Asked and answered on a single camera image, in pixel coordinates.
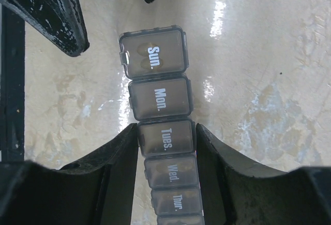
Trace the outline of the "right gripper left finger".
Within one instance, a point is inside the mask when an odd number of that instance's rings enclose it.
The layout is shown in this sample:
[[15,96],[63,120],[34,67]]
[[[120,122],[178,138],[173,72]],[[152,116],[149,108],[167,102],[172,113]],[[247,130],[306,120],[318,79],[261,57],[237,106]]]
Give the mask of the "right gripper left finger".
[[1,224],[130,224],[138,128],[59,170],[1,163]]

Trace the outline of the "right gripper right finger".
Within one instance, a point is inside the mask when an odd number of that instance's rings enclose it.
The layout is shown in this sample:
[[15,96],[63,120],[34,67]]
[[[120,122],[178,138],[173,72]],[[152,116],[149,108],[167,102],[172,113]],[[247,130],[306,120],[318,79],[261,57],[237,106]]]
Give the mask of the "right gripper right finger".
[[330,224],[330,167],[283,172],[241,154],[197,124],[206,224]]

